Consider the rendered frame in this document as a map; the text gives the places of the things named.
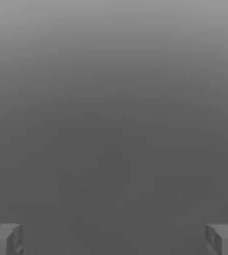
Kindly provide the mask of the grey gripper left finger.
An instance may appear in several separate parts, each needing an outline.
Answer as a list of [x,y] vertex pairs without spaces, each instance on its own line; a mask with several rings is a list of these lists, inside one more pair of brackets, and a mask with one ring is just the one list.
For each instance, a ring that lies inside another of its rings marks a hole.
[[23,225],[0,224],[0,255],[24,255]]

